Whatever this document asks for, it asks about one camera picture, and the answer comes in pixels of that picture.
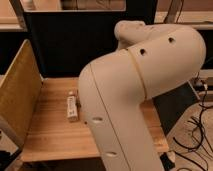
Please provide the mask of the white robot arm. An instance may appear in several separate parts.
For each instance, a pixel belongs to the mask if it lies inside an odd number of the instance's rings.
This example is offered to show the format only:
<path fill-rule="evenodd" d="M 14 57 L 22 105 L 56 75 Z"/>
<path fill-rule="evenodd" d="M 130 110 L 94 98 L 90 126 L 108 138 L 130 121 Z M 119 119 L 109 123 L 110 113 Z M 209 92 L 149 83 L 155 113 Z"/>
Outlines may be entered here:
<path fill-rule="evenodd" d="M 78 93 L 107 171 L 164 171 L 140 105 L 177 88 L 202 67 L 206 46 L 194 28 L 122 20 L 117 49 L 87 64 Z"/>

